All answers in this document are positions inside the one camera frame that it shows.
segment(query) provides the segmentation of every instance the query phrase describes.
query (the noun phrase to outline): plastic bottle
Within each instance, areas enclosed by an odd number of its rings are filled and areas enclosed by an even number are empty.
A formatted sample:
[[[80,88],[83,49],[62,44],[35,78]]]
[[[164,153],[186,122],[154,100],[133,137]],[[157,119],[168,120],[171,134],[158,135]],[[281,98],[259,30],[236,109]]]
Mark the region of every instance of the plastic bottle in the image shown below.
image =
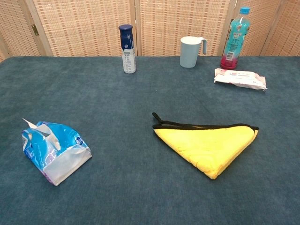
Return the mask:
[[[124,24],[119,26],[119,29],[121,37],[123,69],[125,73],[132,74],[136,71],[132,26],[130,24]]]
[[[220,65],[224,69],[237,67],[244,38],[250,28],[250,21],[247,19],[249,12],[249,7],[241,7],[239,16],[230,24],[229,36]]]

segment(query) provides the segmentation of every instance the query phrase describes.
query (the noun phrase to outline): crumpled plastic bag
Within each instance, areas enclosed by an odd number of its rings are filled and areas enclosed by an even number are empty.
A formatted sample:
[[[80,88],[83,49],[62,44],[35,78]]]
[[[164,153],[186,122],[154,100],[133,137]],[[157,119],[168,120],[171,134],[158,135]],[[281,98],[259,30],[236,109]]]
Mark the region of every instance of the crumpled plastic bag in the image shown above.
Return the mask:
[[[29,128],[22,132],[23,151],[52,184],[59,185],[92,157],[88,145],[71,127],[25,121]]]

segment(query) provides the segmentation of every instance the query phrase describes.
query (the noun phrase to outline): black cloth trim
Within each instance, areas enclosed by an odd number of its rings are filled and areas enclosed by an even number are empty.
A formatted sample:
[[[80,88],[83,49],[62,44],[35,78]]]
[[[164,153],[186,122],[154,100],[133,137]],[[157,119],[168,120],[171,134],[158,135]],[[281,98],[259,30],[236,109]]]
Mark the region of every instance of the black cloth trim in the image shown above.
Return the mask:
[[[214,129],[221,129],[221,128],[232,128],[232,127],[239,127],[239,126],[246,126],[253,131],[258,130],[258,127],[251,126],[249,124],[244,123],[237,123],[231,125],[200,125],[200,124],[184,124],[184,123],[176,123],[167,120],[161,120],[161,118],[153,112],[152,115],[155,119],[158,120],[159,124],[153,125],[153,129],[177,129],[177,130],[214,130]]]

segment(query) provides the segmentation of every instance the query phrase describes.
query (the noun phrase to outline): hinge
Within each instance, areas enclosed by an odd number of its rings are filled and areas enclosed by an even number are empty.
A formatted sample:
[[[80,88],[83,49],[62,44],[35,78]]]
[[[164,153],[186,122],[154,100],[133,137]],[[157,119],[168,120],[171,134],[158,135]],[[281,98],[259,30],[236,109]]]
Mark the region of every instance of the hinge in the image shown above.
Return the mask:
[[[31,27],[32,27],[32,29],[33,29],[34,34],[35,34],[36,36],[38,36],[39,34],[38,34],[38,30],[37,30],[36,25],[35,25],[35,24],[32,24]]]

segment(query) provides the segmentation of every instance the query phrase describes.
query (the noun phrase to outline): woven room divider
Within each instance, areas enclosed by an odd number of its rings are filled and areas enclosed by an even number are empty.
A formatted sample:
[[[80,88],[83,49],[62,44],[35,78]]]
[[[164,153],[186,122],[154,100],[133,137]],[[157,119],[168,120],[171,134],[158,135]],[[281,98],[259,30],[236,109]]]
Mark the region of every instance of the woven room divider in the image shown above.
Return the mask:
[[[33,2],[54,56],[121,56],[118,26],[134,22],[134,1]]]
[[[179,55],[188,35],[208,40],[207,56],[222,55],[241,6],[251,7],[242,56],[299,55],[300,0],[1,0],[0,60],[121,56],[125,23],[140,56]]]
[[[276,16],[281,0],[245,0],[244,6],[250,7],[248,16],[251,26],[245,37],[241,56],[259,56]]]
[[[24,7],[18,0],[0,1],[0,41],[9,56],[40,56]]]
[[[180,38],[204,37],[207,55],[217,55],[230,0],[138,0],[144,56],[180,54]]]
[[[300,0],[285,0],[262,55],[300,56]]]

